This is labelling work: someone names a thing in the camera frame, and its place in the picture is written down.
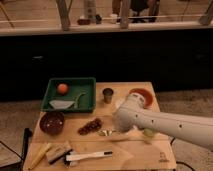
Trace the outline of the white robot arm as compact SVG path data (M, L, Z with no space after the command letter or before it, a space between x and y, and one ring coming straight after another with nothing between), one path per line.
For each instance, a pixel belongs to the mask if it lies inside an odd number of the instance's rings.
M115 128L151 129L213 151L213 118L155 112L145 108L145 97L130 93L114 113Z

